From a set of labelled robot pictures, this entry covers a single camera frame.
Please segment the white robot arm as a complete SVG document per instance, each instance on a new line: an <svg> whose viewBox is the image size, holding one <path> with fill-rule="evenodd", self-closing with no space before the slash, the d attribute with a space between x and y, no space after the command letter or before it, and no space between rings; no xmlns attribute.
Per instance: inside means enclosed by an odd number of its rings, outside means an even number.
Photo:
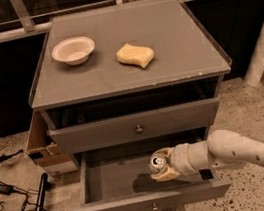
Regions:
<svg viewBox="0 0 264 211"><path fill-rule="evenodd" d="M264 142L230 130L215 130L198 143L164 147L149 160L151 177L157 182L195 175L201 169L230 169L245 164L264 168Z"/></svg>

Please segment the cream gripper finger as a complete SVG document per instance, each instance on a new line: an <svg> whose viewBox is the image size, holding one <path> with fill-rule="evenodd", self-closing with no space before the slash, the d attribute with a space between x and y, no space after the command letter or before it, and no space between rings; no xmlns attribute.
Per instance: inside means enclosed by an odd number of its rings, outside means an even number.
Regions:
<svg viewBox="0 0 264 211"><path fill-rule="evenodd" d="M177 172L175 169L166 167L165 169L162 169L161 171L152 173L151 177L153 180L157 182L167 182L168 180L173 180L179 177L179 175L180 173Z"/></svg>
<svg viewBox="0 0 264 211"><path fill-rule="evenodd" d="M155 162L156 163L160 163L160 162L166 162L171 153L173 152L173 148L172 147L164 147L162 149L159 149L158 151L155 151L155 155L154 155L154 158L155 158Z"/></svg>

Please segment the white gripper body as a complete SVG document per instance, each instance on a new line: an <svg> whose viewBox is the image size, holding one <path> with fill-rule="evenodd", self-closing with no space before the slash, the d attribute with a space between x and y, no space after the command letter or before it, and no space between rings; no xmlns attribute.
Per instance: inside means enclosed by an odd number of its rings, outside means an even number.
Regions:
<svg viewBox="0 0 264 211"><path fill-rule="evenodd" d="M183 176L195 174L195 169L191 166L188 155L188 144L176 145L171 148L170 163L171 166Z"/></svg>

